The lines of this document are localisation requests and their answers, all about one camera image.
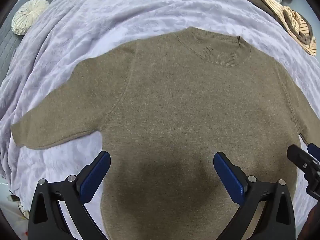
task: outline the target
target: metal screw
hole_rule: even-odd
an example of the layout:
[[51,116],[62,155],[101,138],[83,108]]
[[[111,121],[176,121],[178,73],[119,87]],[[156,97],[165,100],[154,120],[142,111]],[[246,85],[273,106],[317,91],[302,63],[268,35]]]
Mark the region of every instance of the metal screw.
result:
[[285,185],[285,181],[284,181],[283,179],[280,179],[280,180],[279,180],[279,184],[282,185],[282,186],[284,186],[284,185]]
[[70,176],[68,177],[68,181],[70,181],[70,182],[75,181],[75,179],[76,179],[76,176],[75,176],[75,175],[70,175]]
[[45,179],[39,179],[38,184],[43,185],[45,183]]
[[257,178],[255,176],[249,176],[248,179],[249,179],[250,182],[256,182],[257,181]]

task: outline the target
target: pillow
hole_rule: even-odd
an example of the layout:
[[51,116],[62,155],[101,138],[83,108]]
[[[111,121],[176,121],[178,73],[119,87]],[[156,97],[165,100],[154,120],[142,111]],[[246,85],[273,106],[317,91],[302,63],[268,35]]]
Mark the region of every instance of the pillow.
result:
[[48,6],[49,3],[46,0],[31,0],[22,5],[12,18],[11,29],[13,33],[17,35],[26,34]]

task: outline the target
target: knit sweater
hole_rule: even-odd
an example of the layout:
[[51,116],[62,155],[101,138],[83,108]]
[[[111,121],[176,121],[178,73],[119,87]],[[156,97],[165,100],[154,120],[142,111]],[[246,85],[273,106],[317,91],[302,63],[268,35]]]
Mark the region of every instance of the knit sweater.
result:
[[284,179],[293,197],[288,146],[299,134],[320,145],[320,120],[283,66],[241,37],[193,27],[80,62],[11,130],[31,149],[101,132],[112,240],[215,239],[238,208],[216,152],[259,180]]

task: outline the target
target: sweater collar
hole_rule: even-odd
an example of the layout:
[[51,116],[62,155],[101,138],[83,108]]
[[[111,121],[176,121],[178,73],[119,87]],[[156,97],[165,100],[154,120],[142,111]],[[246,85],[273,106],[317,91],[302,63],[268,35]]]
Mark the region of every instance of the sweater collar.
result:
[[176,36],[198,56],[218,65],[240,65],[251,51],[251,45],[240,36],[213,33],[194,27],[177,32]]

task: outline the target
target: striped fabric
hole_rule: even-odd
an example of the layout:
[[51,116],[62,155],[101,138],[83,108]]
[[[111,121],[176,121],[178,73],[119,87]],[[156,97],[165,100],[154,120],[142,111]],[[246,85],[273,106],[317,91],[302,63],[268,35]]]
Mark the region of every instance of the striped fabric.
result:
[[286,31],[310,55],[316,55],[316,38],[307,20],[288,6],[282,6],[275,0],[264,0],[282,21]]

